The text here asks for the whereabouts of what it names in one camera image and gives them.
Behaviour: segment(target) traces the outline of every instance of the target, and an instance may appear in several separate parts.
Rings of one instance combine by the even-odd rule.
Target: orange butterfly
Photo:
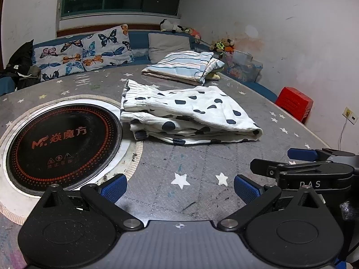
[[[101,57],[101,55],[95,55],[93,59],[86,59],[83,63],[87,67],[91,66],[93,63],[103,63],[103,59]]]
[[[129,33],[129,27],[127,25],[121,25],[121,28],[123,30],[124,35],[128,35]]]
[[[76,53],[75,56],[64,56],[62,59],[63,64],[66,64],[71,61],[81,62],[81,55],[79,53]]]

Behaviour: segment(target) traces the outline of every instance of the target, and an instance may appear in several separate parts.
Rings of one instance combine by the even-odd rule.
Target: pillow
[[[86,71],[134,61],[127,24],[91,34],[83,42],[82,63]]]
[[[41,81],[85,71],[81,62],[82,50],[82,40],[35,48],[33,61],[41,69]]]
[[[190,39],[182,35],[149,33],[148,42],[150,44],[148,56],[153,64],[164,59],[169,53],[191,50]]]

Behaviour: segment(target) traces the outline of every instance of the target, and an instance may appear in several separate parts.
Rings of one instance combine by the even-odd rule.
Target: black round cooktop
[[[118,118],[90,104],[65,105],[28,122],[13,139],[7,170],[20,190],[42,195],[58,183],[76,188],[98,174],[121,142]]]

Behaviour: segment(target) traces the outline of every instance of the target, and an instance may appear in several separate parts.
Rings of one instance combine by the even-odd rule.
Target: white pants with black spots
[[[128,80],[121,122],[130,123],[136,139],[152,135],[178,145],[256,141],[263,134],[238,103],[216,86],[160,91]]]

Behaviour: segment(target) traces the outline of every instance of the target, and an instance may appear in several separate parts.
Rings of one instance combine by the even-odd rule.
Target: wall socket
[[[358,120],[358,117],[348,107],[345,108],[343,116],[347,118],[352,124],[355,124]]]

